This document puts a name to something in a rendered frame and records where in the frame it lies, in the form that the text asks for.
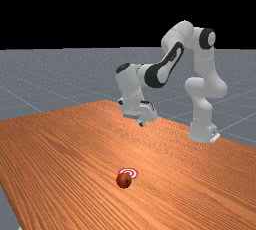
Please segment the red apple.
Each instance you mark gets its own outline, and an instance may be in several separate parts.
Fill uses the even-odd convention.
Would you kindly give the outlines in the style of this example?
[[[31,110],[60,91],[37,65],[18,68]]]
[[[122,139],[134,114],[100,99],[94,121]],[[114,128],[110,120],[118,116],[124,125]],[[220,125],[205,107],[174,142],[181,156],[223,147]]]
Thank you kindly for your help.
[[[116,178],[117,185],[120,188],[128,188],[131,185],[132,178],[128,173],[121,173]]]

